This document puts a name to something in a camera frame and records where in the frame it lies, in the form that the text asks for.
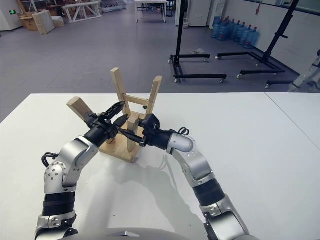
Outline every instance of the blue water bottle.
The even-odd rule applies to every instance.
[[[228,38],[231,37],[234,26],[235,26],[235,19],[232,19],[232,22],[229,23]]]
[[[229,33],[229,20],[227,20],[225,23],[223,23],[220,26],[218,40],[219,41],[225,41],[228,39],[228,33]]]
[[[246,29],[246,22],[243,22],[242,26],[240,26],[236,31],[235,37],[233,39],[235,42],[239,42],[240,41],[240,38],[242,36],[242,32],[245,29]]]
[[[218,37],[221,25],[222,25],[222,19],[220,19],[213,25],[212,35],[211,35],[213,39],[216,39]]]
[[[234,26],[232,28],[232,33],[231,33],[230,39],[235,39],[237,30],[238,30],[239,27],[241,27],[240,26],[240,21],[238,21],[237,24],[234,24]]]
[[[257,43],[259,33],[257,32],[257,27],[254,28],[252,32],[248,34],[248,37],[244,41],[243,47],[245,49],[253,49]]]
[[[239,41],[239,45],[243,45],[244,44],[245,40],[248,37],[248,34],[251,32],[251,26],[252,25],[249,25],[249,27],[246,30],[243,30],[241,38],[240,38],[240,41]]]

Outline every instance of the gray floor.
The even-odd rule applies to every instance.
[[[211,54],[208,63],[181,64],[186,74],[227,74],[218,79],[189,79],[174,83],[170,54],[175,53],[178,28],[174,17],[161,22],[157,13],[144,14],[135,22],[133,0],[127,10],[110,12],[101,18],[65,24],[48,35],[19,28],[0,37],[0,121],[31,93],[114,93],[109,71],[119,67],[128,93],[149,93],[153,79],[163,76],[160,93],[264,92],[267,80],[294,80],[287,71],[273,75],[247,75],[237,80],[242,69],[255,69],[248,56],[215,60],[217,53],[243,52],[232,41],[211,38],[207,27],[183,30],[181,53],[198,48]],[[288,86],[268,91],[285,92]]]

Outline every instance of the white wall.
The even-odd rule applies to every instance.
[[[225,16],[258,27],[260,38],[256,47],[265,52],[288,9],[262,4],[256,15],[258,5],[255,2],[229,0]],[[295,11],[284,35],[288,39],[281,37],[271,56],[303,74],[314,62],[320,49],[320,16]]]
[[[15,10],[20,13],[17,0],[0,0],[0,31],[8,31],[22,26],[17,14],[10,15],[9,11]]]

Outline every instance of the white table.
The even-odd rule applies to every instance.
[[[266,93],[320,149],[320,94]]]
[[[135,20],[138,23],[138,4],[163,4],[163,22],[166,23],[166,16],[167,16],[167,4],[168,1],[166,0],[135,0],[134,1],[134,8],[135,8]]]
[[[62,8],[65,10],[66,15],[68,16],[69,23],[72,24],[72,23],[77,23],[85,20],[101,18],[102,16],[100,15],[99,7],[98,7],[99,3],[100,3],[99,1],[81,2],[81,3],[75,3],[75,4],[67,4]],[[76,8],[73,18],[71,17],[69,12],[70,8]],[[86,9],[89,10],[93,14],[93,16],[88,17],[86,13]],[[80,11],[82,12],[84,18],[77,20],[77,16]]]
[[[32,94],[0,124],[1,239],[32,239],[44,199],[41,156],[88,130],[66,106],[74,96]],[[118,100],[78,96],[97,113]],[[190,129],[252,235],[319,239],[320,150],[266,94],[159,94],[154,113],[162,129]],[[205,240],[198,201],[177,161],[154,147],[138,156],[129,164],[97,154],[78,182],[73,226],[82,233],[145,227]]]

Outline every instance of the black metal stand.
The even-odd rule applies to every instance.
[[[187,10],[188,5],[186,4],[186,0],[181,0],[176,53],[175,55],[170,55],[169,59],[169,64],[172,64],[174,69],[174,82],[178,83],[180,79],[220,79],[220,83],[223,83],[227,78],[226,74],[184,74],[184,72],[182,71],[182,68],[180,66],[180,59],[203,58],[203,61],[207,62],[210,58],[210,54],[180,54],[184,15]]]
[[[219,60],[221,57],[226,57],[226,56],[240,56],[240,55],[249,55],[252,57],[252,60],[256,59],[258,60],[259,63],[256,64],[256,67],[259,67],[260,64],[266,65],[270,70],[241,70],[240,74],[236,76],[237,79],[241,79],[243,75],[246,74],[278,74],[278,73],[284,73],[285,70],[282,68],[276,66],[275,64],[271,63],[269,61],[269,58],[271,56],[272,50],[274,49],[275,45],[277,44],[278,40],[280,37],[287,39],[288,37],[284,35],[292,17],[293,17],[293,12],[295,11],[297,5],[298,5],[299,0],[293,0],[288,12],[286,13],[278,31],[275,33],[275,36],[268,47],[267,51],[263,54],[263,56],[259,56],[258,54],[254,52],[230,52],[230,53],[218,53],[218,55],[215,57],[215,59]],[[273,84],[284,84],[283,81],[279,82],[273,82]]]

